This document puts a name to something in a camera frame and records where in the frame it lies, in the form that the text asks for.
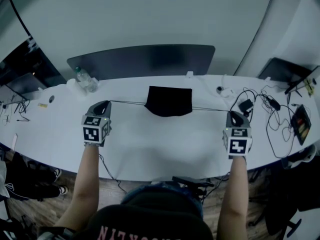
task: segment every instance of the white sneaker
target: white sneaker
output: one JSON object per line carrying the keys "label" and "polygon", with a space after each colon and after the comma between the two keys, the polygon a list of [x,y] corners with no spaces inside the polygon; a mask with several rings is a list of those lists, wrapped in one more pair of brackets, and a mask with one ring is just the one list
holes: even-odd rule
{"label": "white sneaker", "polygon": [[55,180],[54,180],[54,182],[56,182],[57,179],[61,176],[62,170],[57,168],[57,169],[55,169],[53,172],[54,172],[54,175],[55,175]]}
{"label": "white sneaker", "polygon": [[69,189],[66,186],[59,186],[60,195],[66,195],[69,192]]}

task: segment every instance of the white wall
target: white wall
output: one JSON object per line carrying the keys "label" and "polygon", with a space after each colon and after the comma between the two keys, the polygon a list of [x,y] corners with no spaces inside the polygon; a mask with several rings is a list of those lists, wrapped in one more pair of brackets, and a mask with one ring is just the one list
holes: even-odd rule
{"label": "white wall", "polygon": [[300,0],[274,54],[307,68],[320,65],[320,0]]}
{"label": "white wall", "polygon": [[320,65],[320,0],[273,0],[238,76],[256,77],[278,57],[308,69]]}
{"label": "white wall", "polygon": [[237,76],[256,77],[288,31],[301,0],[272,0],[263,24],[250,47]]}
{"label": "white wall", "polygon": [[269,0],[13,0],[39,47],[66,78],[66,60],[152,44],[214,45],[211,74],[233,74]]}
{"label": "white wall", "polygon": [[0,4],[0,62],[28,39],[9,0]]}

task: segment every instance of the power adapter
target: power adapter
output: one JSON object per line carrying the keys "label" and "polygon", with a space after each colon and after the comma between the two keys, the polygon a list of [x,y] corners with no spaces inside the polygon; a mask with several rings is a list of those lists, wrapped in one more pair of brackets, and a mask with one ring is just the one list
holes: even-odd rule
{"label": "power adapter", "polygon": [[250,99],[247,99],[246,101],[240,103],[238,106],[239,106],[240,111],[242,113],[245,113],[245,112],[247,112],[248,109],[251,109],[254,106],[254,104],[252,103],[252,101]]}
{"label": "power adapter", "polygon": [[267,96],[266,99],[269,101],[270,106],[273,107],[276,111],[280,110],[281,106],[275,99],[271,99]]}

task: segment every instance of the water bottle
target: water bottle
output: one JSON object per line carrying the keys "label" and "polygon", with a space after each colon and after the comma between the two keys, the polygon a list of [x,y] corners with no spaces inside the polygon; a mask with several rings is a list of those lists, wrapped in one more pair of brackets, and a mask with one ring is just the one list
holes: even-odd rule
{"label": "water bottle", "polygon": [[94,93],[97,90],[98,88],[97,83],[92,80],[92,78],[90,77],[90,75],[85,69],[77,66],[75,68],[75,72],[76,72],[76,77],[81,83],[83,83],[84,88],[89,93]]}

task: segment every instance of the person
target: person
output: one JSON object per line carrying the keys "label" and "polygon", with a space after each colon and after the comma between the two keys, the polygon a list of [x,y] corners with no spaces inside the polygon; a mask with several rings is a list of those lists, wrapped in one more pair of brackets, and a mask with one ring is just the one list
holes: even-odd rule
{"label": "person", "polygon": [[31,169],[16,152],[12,161],[0,160],[0,201],[7,198],[42,200],[65,195],[68,193],[66,186],[53,185],[61,174],[60,169]]}
{"label": "person", "polygon": [[[129,192],[121,204],[97,211],[99,148],[87,145],[76,176],[71,203],[54,227],[38,240],[212,240],[199,202],[170,184],[147,185]],[[219,240],[247,239],[248,176],[246,160],[234,157],[217,227]]]}

